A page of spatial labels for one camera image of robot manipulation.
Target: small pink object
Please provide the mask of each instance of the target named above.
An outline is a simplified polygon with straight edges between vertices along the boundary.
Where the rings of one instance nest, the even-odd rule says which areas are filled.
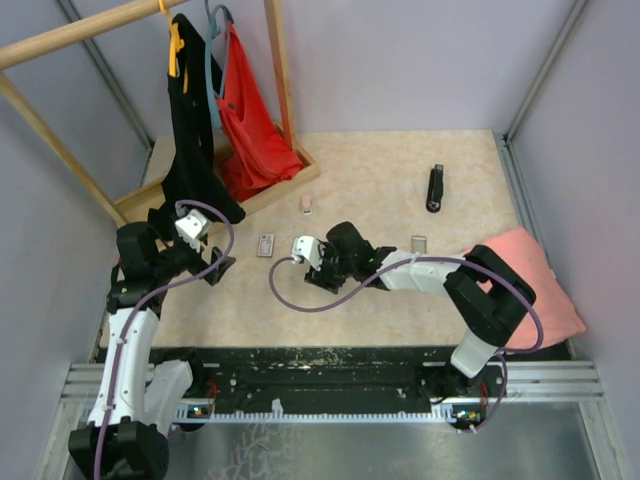
[[[556,281],[542,248],[524,228],[510,230],[483,244],[500,255],[536,292],[533,308],[540,317],[544,330],[541,348],[555,345],[587,330],[571,299]],[[527,314],[511,335],[507,347],[529,348],[535,344],[537,336],[533,319]]]
[[[302,208],[302,213],[305,215],[311,215],[311,195],[308,193],[303,195],[300,200],[300,206]]]

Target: blue hanger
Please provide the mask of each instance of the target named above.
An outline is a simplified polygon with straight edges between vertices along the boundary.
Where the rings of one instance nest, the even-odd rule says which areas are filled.
[[[233,17],[229,9],[222,4],[218,4],[213,7],[213,11],[209,11],[209,0],[204,0],[204,8],[207,11],[207,18],[209,18],[209,27],[207,28],[207,36],[204,39],[204,75],[207,88],[207,102],[209,104],[209,115],[211,116],[211,124],[213,128],[222,128],[222,122],[220,121],[220,113],[218,112],[218,105],[216,104],[217,98],[224,96],[224,83],[227,77],[227,64],[229,62],[229,44],[231,43],[229,24],[233,23]],[[224,56],[224,65],[222,67],[222,79],[220,80],[220,92],[216,92],[213,89],[213,78],[211,76],[211,43],[213,39],[222,33],[220,27],[216,22],[216,14],[218,10],[222,10],[224,13],[225,26],[227,27],[226,49]]]

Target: red garment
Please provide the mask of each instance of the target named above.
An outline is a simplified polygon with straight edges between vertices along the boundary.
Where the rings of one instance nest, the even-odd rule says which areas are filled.
[[[220,170],[233,197],[243,201],[292,179],[303,165],[273,126],[238,34],[233,25],[229,27],[224,98],[217,103],[234,154]]]

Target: gray floor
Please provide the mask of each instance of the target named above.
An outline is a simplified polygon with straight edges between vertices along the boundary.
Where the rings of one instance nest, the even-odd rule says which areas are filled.
[[[446,425],[210,425],[171,440],[168,480],[598,479],[574,405],[505,405]]]

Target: wooden clothes rack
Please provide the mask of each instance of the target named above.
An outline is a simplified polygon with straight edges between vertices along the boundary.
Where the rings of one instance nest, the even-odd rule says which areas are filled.
[[[188,0],[164,0],[165,8],[171,8]],[[268,205],[277,198],[293,191],[298,186],[310,181],[320,174],[320,170],[313,158],[300,146],[296,137],[293,102],[291,100],[291,82],[289,78],[289,64],[286,56],[284,28],[282,24],[282,7],[280,0],[264,0],[271,55],[278,89],[278,101],[282,124],[277,124],[278,130],[302,163],[304,168],[289,181],[280,182],[267,190],[242,202],[247,214],[251,214]],[[55,154],[69,167],[94,198],[113,217],[118,225],[142,218],[141,207],[159,206],[164,201],[161,182],[158,180],[146,185],[126,197],[112,201],[102,190],[100,185],[89,175],[87,170],[76,159],[64,142],[45,122],[28,99],[9,80],[4,69],[19,65],[34,58],[46,55],[61,48],[82,42],[101,33],[127,25],[142,18],[160,12],[158,0],[133,0],[125,5],[112,8],[106,12],[55,28],[45,33],[0,48],[0,92],[22,115],[33,130],[49,145]],[[215,161],[220,162],[231,155],[230,148],[224,148],[215,153]]]

